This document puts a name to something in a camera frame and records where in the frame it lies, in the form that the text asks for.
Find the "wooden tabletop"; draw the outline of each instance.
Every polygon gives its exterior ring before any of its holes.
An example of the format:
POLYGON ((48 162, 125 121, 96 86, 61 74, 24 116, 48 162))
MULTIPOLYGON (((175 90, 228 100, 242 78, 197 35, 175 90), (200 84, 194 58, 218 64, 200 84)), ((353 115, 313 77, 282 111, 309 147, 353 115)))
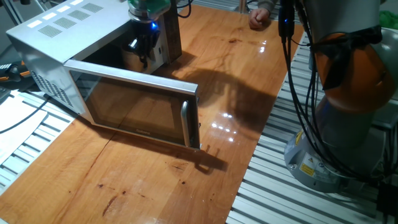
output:
POLYGON ((286 74, 277 22, 266 26, 250 30, 247 15, 199 6, 180 20, 183 55, 156 74, 199 85, 201 151, 78 118, 1 195, 0 218, 224 223, 286 74))

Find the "human hand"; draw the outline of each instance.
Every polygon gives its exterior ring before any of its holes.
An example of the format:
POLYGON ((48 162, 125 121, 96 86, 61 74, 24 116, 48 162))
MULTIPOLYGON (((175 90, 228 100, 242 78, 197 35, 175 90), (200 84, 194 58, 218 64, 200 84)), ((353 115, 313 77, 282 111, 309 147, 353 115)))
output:
POLYGON ((262 23, 269 17, 267 9, 259 8, 253 9, 249 14, 249 26, 251 29, 258 29, 262 27, 262 23))

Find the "sleeve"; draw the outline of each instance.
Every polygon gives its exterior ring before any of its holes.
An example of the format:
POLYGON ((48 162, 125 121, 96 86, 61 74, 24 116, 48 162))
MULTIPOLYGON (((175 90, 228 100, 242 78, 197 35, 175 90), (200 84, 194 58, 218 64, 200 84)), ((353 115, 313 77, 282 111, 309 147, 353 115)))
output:
POLYGON ((259 8, 267 9, 269 13, 271 13, 272 10, 274 10, 277 1, 278 0, 259 0, 258 6, 259 8))

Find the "microwave door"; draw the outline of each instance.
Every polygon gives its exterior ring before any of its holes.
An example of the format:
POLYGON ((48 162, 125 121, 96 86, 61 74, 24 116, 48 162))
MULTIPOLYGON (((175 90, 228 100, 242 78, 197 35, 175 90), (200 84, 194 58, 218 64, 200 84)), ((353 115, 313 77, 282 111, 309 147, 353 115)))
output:
POLYGON ((65 68, 91 123, 200 148, 196 84, 77 60, 65 68))

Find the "microwave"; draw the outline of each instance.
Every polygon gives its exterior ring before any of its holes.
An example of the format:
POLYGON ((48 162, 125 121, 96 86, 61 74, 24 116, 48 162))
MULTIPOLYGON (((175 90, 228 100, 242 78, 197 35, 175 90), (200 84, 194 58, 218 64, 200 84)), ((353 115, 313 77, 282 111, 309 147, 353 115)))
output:
POLYGON ((143 72, 123 63, 128 10, 127 1, 69 0, 7 36, 39 88, 91 124, 199 149, 198 85, 151 75, 182 54, 175 1, 143 72))

